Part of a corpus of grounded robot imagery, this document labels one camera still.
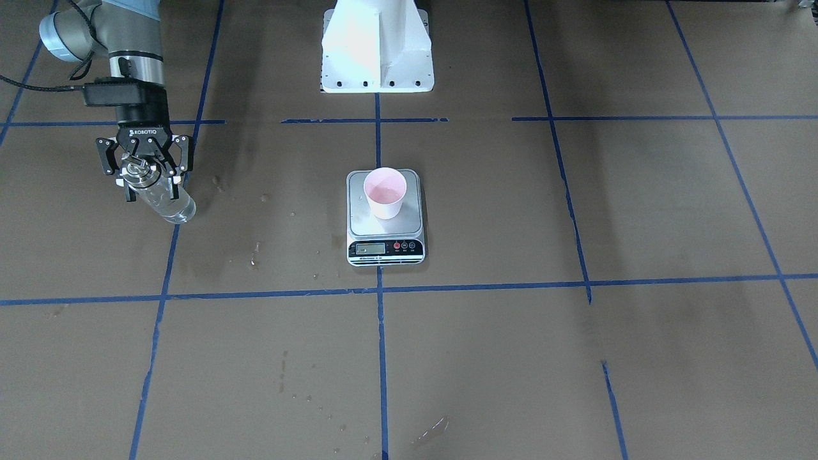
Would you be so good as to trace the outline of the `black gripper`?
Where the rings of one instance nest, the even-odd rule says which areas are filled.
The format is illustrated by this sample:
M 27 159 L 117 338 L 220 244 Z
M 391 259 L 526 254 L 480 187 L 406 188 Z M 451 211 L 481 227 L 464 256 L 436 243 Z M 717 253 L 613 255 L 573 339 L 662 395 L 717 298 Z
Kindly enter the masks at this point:
M 126 202 L 135 202 L 137 192 L 126 184 L 121 168 L 127 157 L 155 160 L 163 166 L 163 176 L 169 187 L 169 200 L 178 200 L 181 184 L 192 171 L 195 141 L 190 135 L 172 135 L 169 108 L 166 102 L 117 105 L 119 131 L 115 139 L 97 137 L 96 150 L 106 176 L 122 187 Z

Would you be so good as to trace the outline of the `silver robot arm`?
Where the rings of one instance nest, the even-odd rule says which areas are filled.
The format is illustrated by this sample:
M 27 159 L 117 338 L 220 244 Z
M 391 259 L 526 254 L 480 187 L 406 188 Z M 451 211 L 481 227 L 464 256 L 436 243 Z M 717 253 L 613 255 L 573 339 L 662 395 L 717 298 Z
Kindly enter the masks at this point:
M 110 76 L 80 86 L 88 107 L 112 107 L 118 133 L 99 139 L 105 174 L 126 187 L 127 201 L 155 187 L 167 202 L 184 195 L 194 143 L 171 131 L 158 1 L 81 1 L 48 15 L 42 44 L 62 61 L 104 58 Z

